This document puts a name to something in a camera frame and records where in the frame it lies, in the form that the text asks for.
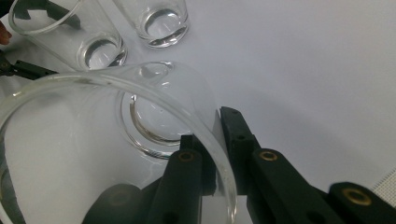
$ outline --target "black plastic part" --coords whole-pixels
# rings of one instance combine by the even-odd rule
[[[41,77],[57,74],[57,72],[23,61],[16,61],[15,65],[13,65],[13,69],[16,72],[15,75],[31,80],[36,80]]]
[[[281,153],[255,150],[250,169],[276,223],[345,223]]]
[[[202,157],[195,150],[172,154],[148,213],[147,224],[201,223]]]
[[[249,188],[247,194],[247,210],[253,224],[276,223],[270,206],[264,200],[256,185],[251,185]]]
[[[144,224],[161,179],[144,189],[119,184],[107,189],[93,204],[82,224]]]
[[[260,146],[241,112],[224,106],[220,109],[220,116],[236,188],[239,195],[246,195],[251,182],[248,170],[250,155]]]
[[[195,150],[202,156],[202,193],[204,196],[213,195],[216,191],[216,164],[206,148],[195,135],[182,135],[180,150]]]
[[[0,18],[8,14],[13,2],[14,0],[0,0]]]
[[[370,190],[357,184],[333,184],[328,201],[346,223],[396,223],[396,210]]]
[[[67,15],[70,11],[64,7],[61,7],[49,0],[19,0],[15,5],[16,18],[21,20],[30,20],[31,16],[29,11],[31,10],[46,10],[48,17],[55,21],[60,20]],[[80,29],[80,19],[77,15],[73,15],[65,21],[65,24],[73,27],[74,29]]]

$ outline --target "screw hole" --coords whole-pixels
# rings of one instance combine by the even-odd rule
[[[176,224],[178,223],[178,215],[173,212],[163,214],[163,224]]]
[[[307,212],[306,217],[308,217],[308,219],[315,224],[326,223],[326,218],[324,218],[324,216],[318,212],[313,212],[313,211]]]
[[[343,189],[343,194],[352,203],[368,206],[372,203],[370,197],[359,189]]]

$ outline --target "glass rim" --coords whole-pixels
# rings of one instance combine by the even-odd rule
[[[23,29],[21,29],[15,22],[14,22],[14,7],[17,5],[17,3],[19,2],[19,0],[14,1],[14,3],[11,6],[11,9],[9,10],[8,13],[8,23],[9,26],[18,34],[20,35],[39,35],[39,34],[43,34],[46,33],[48,31],[51,31],[53,29],[55,29],[56,27],[58,27],[61,23],[63,23],[64,21],[66,21],[67,19],[69,19],[70,17],[74,16],[76,14],[76,11],[78,10],[78,7],[82,4],[82,2],[84,2],[85,0],[77,0],[76,4],[74,5],[74,7],[66,14],[64,15],[60,20],[54,22],[51,25],[48,25],[44,28],[41,29],[37,29],[37,30],[31,30],[31,31],[25,31]]]
[[[164,96],[159,92],[155,91],[154,88],[144,83],[135,83],[129,80],[125,80],[121,77],[113,77],[106,74],[106,71],[99,72],[100,74],[58,74],[51,75],[48,77],[42,77],[34,82],[27,84],[22,89],[12,95],[9,95],[1,104],[0,108],[0,132],[7,125],[8,120],[12,117],[12,114],[20,106],[34,99],[40,94],[47,91],[56,90],[59,87],[65,85],[72,85],[73,83],[82,85],[96,85],[101,87],[114,88],[119,91],[133,92],[153,103],[161,106],[168,110],[176,118],[185,122],[189,126],[192,132],[197,136],[202,144],[207,148],[208,153],[211,155],[213,161],[216,164],[219,177],[222,182],[223,192],[222,195],[226,201],[227,213],[226,224],[232,224],[236,215],[236,185],[233,176],[233,170],[228,158],[224,153],[223,147],[218,142],[216,137],[210,132],[207,127],[201,122],[201,120],[186,110],[183,105],[179,104],[176,100],[171,97]],[[0,217],[5,224],[12,224],[5,208],[0,203]]]

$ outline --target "glass bottom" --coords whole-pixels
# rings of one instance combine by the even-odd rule
[[[175,10],[162,8],[150,13],[143,22],[143,35],[150,48],[162,49],[175,45],[187,33],[187,18],[183,20]]]
[[[79,54],[79,63],[83,70],[96,70],[123,65],[127,55],[128,50],[122,40],[120,48],[117,48],[112,38],[99,36],[83,48],[82,53]]]

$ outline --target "transparent glass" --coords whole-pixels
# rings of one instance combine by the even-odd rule
[[[113,0],[144,43],[155,49],[175,45],[189,29],[184,0]]]
[[[23,87],[0,105],[1,220],[81,223],[105,189],[142,189],[160,178],[180,135],[193,133],[217,167],[203,223],[233,223],[235,184],[210,92],[202,77],[171,62],[55,75]]]
[[[121,65],[122,38],[97,0],[16,0],[9,24],[78,71]]]

